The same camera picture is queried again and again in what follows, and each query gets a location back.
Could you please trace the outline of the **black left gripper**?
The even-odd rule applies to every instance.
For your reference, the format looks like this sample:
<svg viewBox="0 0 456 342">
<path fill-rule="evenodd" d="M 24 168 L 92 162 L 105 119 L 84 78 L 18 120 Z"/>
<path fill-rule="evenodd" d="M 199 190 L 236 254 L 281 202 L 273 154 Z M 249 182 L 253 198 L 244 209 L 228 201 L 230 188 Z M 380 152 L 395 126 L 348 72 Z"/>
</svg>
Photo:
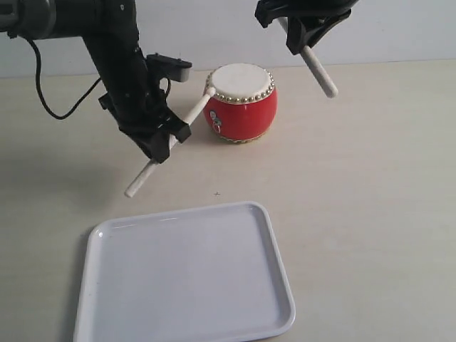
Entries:
<svg viewBox="0 0 456 342">
<path fill-rule="evenodd" d="M 183 143 L 191 130 L 168 106 L 170 88 L 160 87 L 171 80 L 157 80 L 145 59 L 140 49 L 103 57 L 98 71 L 106 94 L 99 102 L 150 160 L 162 164 L 170 156 L 170 136 Z"/>
</svg>

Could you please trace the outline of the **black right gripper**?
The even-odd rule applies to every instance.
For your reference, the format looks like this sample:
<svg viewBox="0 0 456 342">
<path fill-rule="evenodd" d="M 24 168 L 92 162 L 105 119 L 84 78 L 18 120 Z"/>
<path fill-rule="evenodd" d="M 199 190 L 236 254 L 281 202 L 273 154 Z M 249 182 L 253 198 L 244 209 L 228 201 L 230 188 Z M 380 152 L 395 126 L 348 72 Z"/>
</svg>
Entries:
<svg viewBox="0 0 456 342">
<path fill-rule="evenodd" d="M 332 28 L 345 21 L 357 0 L 258 1 L 255 18 L 263 28 L 279 17 L 288 17 L 286 46 L 292 55 L 305 46 L 313 48 Z"/>
</svg>

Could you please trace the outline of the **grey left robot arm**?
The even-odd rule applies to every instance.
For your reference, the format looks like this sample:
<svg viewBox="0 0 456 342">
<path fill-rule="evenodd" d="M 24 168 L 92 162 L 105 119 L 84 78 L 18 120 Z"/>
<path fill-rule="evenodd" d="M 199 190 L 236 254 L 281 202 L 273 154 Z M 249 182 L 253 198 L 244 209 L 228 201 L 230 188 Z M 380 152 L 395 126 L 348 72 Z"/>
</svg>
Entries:
<svg viewBox="0 0 456 342">
<path fill-rule="evenodd" d="M 24 38 L 34 50 L 36 90 L 47 111 L 36 41 L 80 37 L 106 89 L 101 107 L 148 158 L 163 163 L 171 139 L 183 143 L 191 135 L 189 125 L 168 107 L 170 89 L 161 89 L 160 82 L 185 82 L 192 64 L 143 55 L 134 1 L 2 1 L 1 31 Z"/>
</svg>

